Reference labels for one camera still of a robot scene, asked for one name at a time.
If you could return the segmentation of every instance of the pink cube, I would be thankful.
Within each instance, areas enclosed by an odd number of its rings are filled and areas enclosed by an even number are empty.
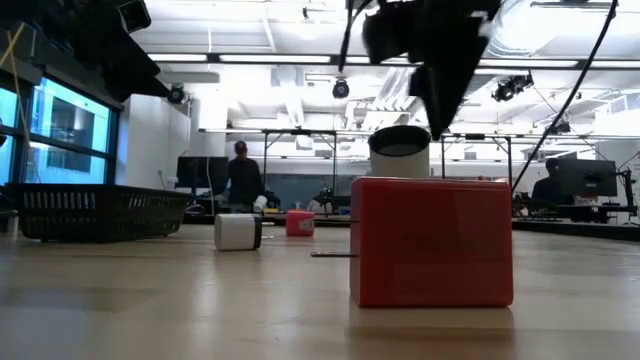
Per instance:
[[[313,236],[314,216],[308,211],[287,211],[287,236]]]

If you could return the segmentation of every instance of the dark shirt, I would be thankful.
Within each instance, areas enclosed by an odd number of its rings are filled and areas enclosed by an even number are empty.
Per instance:
[[[531,198],[537,200],[538,205],[542,207],[545,205],[573,205],[573,196],[563,194],[558,180],[549,177],[536,182]]]
[[[262,178],[258,163],[251,159],[233,159],[229,162],[229,202],[232,204],[251,205],[262,189]]]

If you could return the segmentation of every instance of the black plastic basket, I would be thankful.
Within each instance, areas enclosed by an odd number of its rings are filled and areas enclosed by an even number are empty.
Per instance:
[[[114,185],[13,184],[31,239],[111,242],[180,229],[190,194]]]

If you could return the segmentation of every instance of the black cable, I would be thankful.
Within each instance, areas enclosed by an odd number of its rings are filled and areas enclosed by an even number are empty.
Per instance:
[[[575,98],[576,94],[578,93],[578,90],[580,89],[580,86],[582,85],[584,78],[587,76],[587,73],[589,72],[591,63],[595,59],[596,54],[600,49],[600,45],[602,45],[602,42],[604,41],[604,37],[607,35],[607,32],[609,31],[609,26],[611,25],[611,22],[613,21],[613,19],[616,17],[617,7],[618,7],[618,0],[612,0],[611,7],[609,8],[609,13],[607,14],[607,18],[605,19],[604,25],[602,26],[602,31],[600,32],[600,35],[598,36],[598,39],[596,40],[596,43],[593,46],[593,49],[591,50],[591,54],[589,55],[589,57],[587,58],[587,61],[584,64],[584,68],[582,69],[582,72],[580,73],[580,76],[578,77],[578,80],[576,81],[576,84],[573,87],[573,90],[571,90],[571,93],[569,94],[567,101],[565,101],[564,105],[560,109],[560,112],[558,112],[558,114],[556,115],[556,118],[553,120],[551,125],[544,131],[544,133],[542,134],[542,137],[540,138],[540,141],[538,141],[538,144],[536,145],[533,152],[529,156],[529,159],[527,159],[527,162],[524,164],[524,167],[522,168],[522,171],[520,171],[520,174],[518,175],[516,182],[513,184],[513,188],[511,188],[512,194],[515,191],[515,189],[518,187],[518,184],[520,184],[520,181],[522,180],[524,173],[529,168],[529,165],[531,165],[531,161],[538,154],[538,150],[540,150],[540,147],[542,146],[542,144],[544,144],[544,141],[549,136],[549,133],[551,133],[553,128],[555,128],[558,121],[560,121],[564,113],[569,108],[569,105],[571,105],[573,98]]]
[[[542,95],[542,93],[540,93],[540,91],[538,90],[538,88],[535,87],[535,85],[533,86],[533,89],[538,93],[538,95],[540,95],[540,98],[542,99],[542,101],[544,101],[545,104],[547,104],[547,106],[549,107],[549,109],[551,109],[551,111],[554,112],[554,115],[558,114],[558,110],[556,110],[550,103],[549,101],[544,97],[544,95]],[[577,131],[575,131],[571,126],[569,126],[569,129],[576,134],[578,137],[580,137],[580,140],[582,140],[585,144],[587,144],[591,150],[593,150],[596,154],[600,155],[600,157],[602,157],[603,159],[605,159],[606,161],[609,161],[609,159],[607,159],[606,156],[602,155],[602,153],[600,151],[598,151],[598,149],[596,148],[595,145],[593,145],[592,143],[588,142],[587,139],[583,138],[582,135],[578,134]]]
[[[344,70],[344,65],[347,62],[347,53],[349,52],[349,40],[351,40],[351,27],[353,26],[353,22],[356,20],[358,15],[364,11],[364,9],[371,4],[373,0],[365,0],[358,6],[356,10],[356,14],[353,15],[353,2],[355,0],[347,1],[347,27],[344,30],[344,37],[342,38],[342,46],[340,47],[340,59],[338,62],[338,71],[342,72]]]

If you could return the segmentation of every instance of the red container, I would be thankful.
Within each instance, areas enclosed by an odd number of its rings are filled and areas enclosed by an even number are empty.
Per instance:
[[[507,184],[361,178],[351,210],[350,287],[359,306],[513,301]]]
[[[314,217],[314,213],[308,211],[287,211],[287,236],[313,236]]]

